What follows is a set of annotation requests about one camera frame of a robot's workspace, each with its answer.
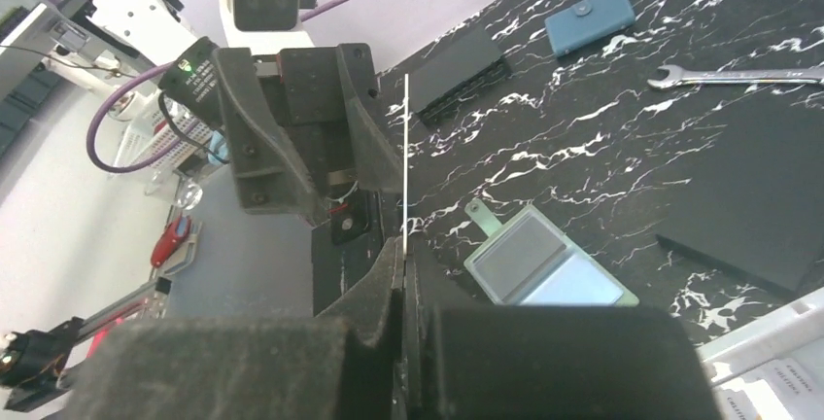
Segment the green card holder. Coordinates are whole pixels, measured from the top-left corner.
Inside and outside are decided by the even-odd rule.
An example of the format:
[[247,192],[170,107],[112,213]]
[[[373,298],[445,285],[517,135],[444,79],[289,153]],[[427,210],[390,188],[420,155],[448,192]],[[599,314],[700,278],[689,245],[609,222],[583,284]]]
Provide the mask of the green card holder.
[[487,239],[464,267],[498,305],[637,306],[638,297],[532,205],[503,223],[480,199],[465,207]]

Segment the dark grey credit card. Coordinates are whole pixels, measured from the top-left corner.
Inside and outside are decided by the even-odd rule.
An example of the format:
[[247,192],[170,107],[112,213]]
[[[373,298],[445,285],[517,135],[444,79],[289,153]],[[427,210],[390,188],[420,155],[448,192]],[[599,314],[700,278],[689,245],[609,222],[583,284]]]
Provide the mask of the dark grey credit card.
[[470,260],[470,270],[488,297],[496,303],[514,301],[531,279],[550,267],[567,245],[534,214],[522,216],[481,253]]

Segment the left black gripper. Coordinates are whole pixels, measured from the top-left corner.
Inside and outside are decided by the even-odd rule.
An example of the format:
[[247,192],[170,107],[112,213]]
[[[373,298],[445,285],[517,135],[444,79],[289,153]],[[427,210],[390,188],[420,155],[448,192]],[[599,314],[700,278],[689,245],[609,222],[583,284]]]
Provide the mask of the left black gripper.
[[373,118],[381,96],[365,43],[254,55],[201,38],[159,88],[223,134],[248,214],[317,227],[359,190],[402,191],[402,162]]

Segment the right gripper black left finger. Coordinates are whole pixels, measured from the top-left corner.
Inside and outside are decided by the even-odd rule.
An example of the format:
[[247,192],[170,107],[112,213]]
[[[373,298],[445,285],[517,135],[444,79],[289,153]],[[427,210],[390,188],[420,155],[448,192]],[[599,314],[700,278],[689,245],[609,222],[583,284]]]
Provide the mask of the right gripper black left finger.
[[66,419],[389,419],[402,246],[311,318],[166,318],[115,329]]

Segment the black flat notebook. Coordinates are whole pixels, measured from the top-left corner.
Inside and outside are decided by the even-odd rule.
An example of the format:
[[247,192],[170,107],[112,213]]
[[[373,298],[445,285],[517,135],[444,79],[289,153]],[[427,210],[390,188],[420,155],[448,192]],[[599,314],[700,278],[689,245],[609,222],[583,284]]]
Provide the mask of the black flat notebook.
[[408,109],[422,123],[437,123],[458,101],[510,74],[503,52],[483,29],[450,43],[408,78]]

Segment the white plastic bin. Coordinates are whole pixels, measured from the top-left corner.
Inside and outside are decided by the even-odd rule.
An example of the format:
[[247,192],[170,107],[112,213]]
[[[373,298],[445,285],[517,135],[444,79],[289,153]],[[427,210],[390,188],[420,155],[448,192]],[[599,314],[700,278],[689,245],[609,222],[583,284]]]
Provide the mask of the white plastic bin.
[[823,291],[698,349],[723,419],[823,418]]

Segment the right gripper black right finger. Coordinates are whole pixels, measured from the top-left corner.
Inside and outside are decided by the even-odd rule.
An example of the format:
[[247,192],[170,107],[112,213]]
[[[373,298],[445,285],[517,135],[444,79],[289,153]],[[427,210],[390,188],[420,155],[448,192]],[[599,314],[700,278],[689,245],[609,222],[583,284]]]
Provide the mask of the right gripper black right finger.
[[405,262],[408,419],[717,419],[683,326],[648,306],[495,306]]

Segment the black square plate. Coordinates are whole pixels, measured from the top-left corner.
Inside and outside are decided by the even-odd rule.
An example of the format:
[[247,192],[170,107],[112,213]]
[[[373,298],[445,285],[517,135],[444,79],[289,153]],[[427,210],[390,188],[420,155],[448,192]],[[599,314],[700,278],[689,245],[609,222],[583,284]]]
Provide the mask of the black square plate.
[[822,110],[733,114],[656,235],[684,257],[797,295],[823,254]]

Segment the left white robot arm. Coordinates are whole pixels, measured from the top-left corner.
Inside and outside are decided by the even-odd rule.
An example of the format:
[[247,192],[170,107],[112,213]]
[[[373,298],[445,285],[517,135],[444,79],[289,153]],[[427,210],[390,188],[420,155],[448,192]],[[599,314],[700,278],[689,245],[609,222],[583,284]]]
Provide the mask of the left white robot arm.
[[404,168],[370,116],[380,100],[365,44],[316,46],[317,0],[219,0],[228,46],[198,36],[165,0],[93,0],[89,20],[152,68],[154,105],[219,133],[249,213],[334,218],[355,193],[400,193]]

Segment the silver wrench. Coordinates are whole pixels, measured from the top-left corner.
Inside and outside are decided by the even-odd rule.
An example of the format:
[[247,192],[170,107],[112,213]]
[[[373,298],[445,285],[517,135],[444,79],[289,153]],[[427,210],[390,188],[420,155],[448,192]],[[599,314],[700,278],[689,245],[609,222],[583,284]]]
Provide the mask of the silver wrench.
[[647,81],[647,84],[654,89],[696,85],[823,85],[823,69],[821,67],[779,70],[693,71],[677,65],[663,65],[658,70],[666,72],[667,75],[662,79],[649,79]]

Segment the blue card wallet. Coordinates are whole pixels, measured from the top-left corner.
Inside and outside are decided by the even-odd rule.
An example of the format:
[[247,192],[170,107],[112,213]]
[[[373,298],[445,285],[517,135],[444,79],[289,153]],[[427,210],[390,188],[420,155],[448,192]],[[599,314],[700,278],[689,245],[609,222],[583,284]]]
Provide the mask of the blue card wallet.
[[630,0],[581,0],[548,17],[553,54],[562,57],[635,24]]

